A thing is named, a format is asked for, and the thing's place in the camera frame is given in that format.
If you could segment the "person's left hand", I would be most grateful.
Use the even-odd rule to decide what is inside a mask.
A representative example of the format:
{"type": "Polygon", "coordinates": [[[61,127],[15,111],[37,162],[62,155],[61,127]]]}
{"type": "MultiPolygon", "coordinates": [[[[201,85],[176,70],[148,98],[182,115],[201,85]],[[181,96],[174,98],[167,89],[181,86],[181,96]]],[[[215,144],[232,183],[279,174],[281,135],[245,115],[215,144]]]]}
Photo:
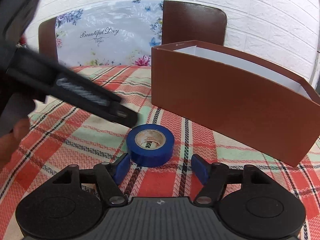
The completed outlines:
{"type": "Polygon", "coordinates": [[[22,139],[29,133],[30,121],[29,118],[24,118],[18,121],[11,133],[1,137],[0,151],[0,168],[10,162],[12,154],[18,149],[22,139]]]}

